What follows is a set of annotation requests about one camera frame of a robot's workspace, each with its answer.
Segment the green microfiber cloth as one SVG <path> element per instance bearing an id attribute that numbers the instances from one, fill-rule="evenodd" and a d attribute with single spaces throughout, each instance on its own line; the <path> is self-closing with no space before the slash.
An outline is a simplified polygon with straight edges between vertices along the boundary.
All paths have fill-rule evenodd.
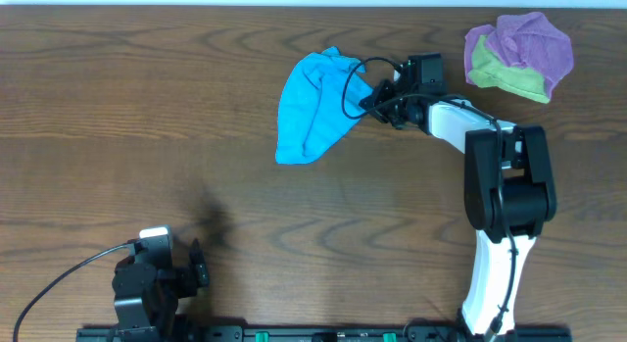
<path id="1" fill-rule="evenodd" d="M 486 46 L 486 35 L 480 35 L 471 53 L 472 68 L 466 74 L 480 88 L 498 87 L 503 91 L 547 104 L 545 78 L 531 68 L 507 67 Z"/>

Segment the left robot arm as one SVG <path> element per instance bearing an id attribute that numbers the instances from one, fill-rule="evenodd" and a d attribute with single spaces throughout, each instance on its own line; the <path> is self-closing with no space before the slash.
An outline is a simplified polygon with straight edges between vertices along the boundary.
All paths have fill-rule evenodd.
<path id="1" fill-rule="evenodd" d="M 175 267 L 167 236 L 138 239 L 132 253 L 115 268 L 112 287 L 118 324 L 109 341 L 201 341 L 200 327 L 177 312 L 183 298 L 197 295 L 210 283 L 203 250 L 197 240 L 188 264 Z"/>

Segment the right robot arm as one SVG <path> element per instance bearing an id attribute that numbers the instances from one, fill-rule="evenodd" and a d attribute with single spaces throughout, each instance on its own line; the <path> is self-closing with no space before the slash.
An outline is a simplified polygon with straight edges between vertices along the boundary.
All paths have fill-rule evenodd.
<path id="1" fill-rule="evenodd" d="M 440 82 L 382 81 L 360 107 L 395 128 L 414 125 L 461 151 L 463 200 L 475 230 L 470 287 L 451 341 L 516 341 L 513 309 L 531 250 L 556 212 L 544 130 L 500 121 Z"/>

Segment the purple microfiber cloth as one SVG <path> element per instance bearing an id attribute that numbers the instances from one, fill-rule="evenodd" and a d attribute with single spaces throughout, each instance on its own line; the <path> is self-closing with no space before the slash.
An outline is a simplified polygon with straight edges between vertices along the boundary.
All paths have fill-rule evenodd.
<path id="1" fill-rule="evenodd" d="M 502 15 L 494 25 L 472 28 L 465 36 L 464 74 L 472 68 L 471 53 L 480 35 L 486 35 L 486 46 L 507 67 L 531 68 L 545 78 L 550 97 L 556 86 L 573 70 L 574 56 L 569 36 L 556 28 L 540 12 L 524 15 Z"/>

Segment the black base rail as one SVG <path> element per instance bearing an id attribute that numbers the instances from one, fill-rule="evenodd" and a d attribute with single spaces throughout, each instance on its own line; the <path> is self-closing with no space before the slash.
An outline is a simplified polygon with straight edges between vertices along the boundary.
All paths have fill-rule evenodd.
<path id="1" fill-rule="evenodd" d="M 122 329 L 81 328 L 76 342 L 439 342 L 482 341 L 481 335 L 470 336 L 444 325 L 410 325 L 403 328 L 253 328 L 237 325 L 199 327 L 180 324 L 171 332 L 154 328 Z"/>

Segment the blue microfiber cloth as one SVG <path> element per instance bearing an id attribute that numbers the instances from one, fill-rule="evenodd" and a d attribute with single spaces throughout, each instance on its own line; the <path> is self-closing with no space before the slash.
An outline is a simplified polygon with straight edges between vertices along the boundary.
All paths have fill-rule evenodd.
<path id="1" fill-rule="evenodd" d="M 351 70 L 357 58 L 336 47 L 311 53 L 289 75 L 277 113 L 275 161 L 302 165 L 318 160 L 347 134 L 372 88 Z"/>

